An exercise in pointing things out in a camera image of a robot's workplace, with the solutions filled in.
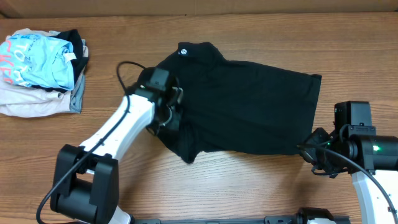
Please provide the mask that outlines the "black polo shirt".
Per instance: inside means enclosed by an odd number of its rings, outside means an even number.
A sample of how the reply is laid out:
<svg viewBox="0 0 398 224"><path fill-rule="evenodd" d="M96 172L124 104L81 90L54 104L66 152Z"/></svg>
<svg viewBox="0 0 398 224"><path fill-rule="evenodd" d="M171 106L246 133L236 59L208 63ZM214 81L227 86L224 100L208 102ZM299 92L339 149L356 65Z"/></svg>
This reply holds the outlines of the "black polo shirt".
<svg viewBox="0 0 398 224"><path fill-rule="evenodd" d="M158 67L183 96L157 135L188 164L200 152L294 155L312 132L320 75L227 60L209 42L181 42Z"/></svg>

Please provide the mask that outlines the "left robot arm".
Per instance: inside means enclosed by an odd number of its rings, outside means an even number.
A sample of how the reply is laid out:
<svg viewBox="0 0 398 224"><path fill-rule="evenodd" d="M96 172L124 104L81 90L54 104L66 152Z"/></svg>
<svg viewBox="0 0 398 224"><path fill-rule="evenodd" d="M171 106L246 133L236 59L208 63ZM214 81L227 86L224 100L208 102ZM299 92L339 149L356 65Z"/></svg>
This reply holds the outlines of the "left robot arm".
<svg viewBox="0 0 398 224"><path fill-rule="evenodd" d="M143 69L124 92L119 108L94 135L58 153L46 200L74 223L135 222L119 207L119 162L142 130L156 136L171 123L183 95L178 78L157 67Z"/></svg>

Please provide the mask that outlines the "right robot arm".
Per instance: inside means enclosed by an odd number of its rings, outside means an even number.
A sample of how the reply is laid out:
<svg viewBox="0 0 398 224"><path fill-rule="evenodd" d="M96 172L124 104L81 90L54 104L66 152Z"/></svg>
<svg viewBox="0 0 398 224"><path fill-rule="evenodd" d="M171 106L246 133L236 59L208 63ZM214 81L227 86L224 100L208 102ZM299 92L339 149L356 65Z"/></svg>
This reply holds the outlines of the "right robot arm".
<svg viewBox="0 0 398 224"><path fill-rule="evenodd" d="M332 133L318 128L298 146L312 172L351 176L363 223L397 223L397 138L378 136L367 101L334 106Z"/></svg>

